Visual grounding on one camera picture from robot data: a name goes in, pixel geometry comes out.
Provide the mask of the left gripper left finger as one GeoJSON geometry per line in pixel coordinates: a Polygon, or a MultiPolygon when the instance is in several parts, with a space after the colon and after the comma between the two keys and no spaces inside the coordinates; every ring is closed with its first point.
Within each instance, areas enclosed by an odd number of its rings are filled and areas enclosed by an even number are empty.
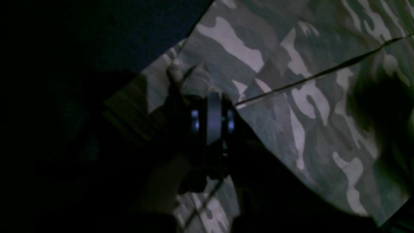
{"type": "Polygon", "coordinates": [[[178,148],[189,146],[182,135],[189,130],[189,117],[174,117],[144,139],[132,133],[129,139],[103,116],[98,98],[133,81],[146,81],[142,73],[90,72],[84,76],[91,117],[71,141],[51,155],[52,137],[63,136],[46,123],[56,106],[40,101],[46,91],[44,73],[8,69],[1,73],[1,110],[9,117],[1,123],[1,165],[4,181],[12,182],[11,197],[1,194],[2,233],[176,233],[178,224],[171,211],[134,210],[144,201],[161,204],[167,189],[149,193],[149,177],[175,157],[178,148]]]}

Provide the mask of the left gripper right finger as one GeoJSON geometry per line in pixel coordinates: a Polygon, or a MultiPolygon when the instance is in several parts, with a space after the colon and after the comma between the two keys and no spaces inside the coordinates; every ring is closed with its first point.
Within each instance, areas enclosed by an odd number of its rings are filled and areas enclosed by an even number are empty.
{"type": "Polygon", "coordinates": [[[207,165],[231,176],[240,215],[232,233],[379,233],[303,185],[260,141],[224,94],[207,96],[207,165]]]}

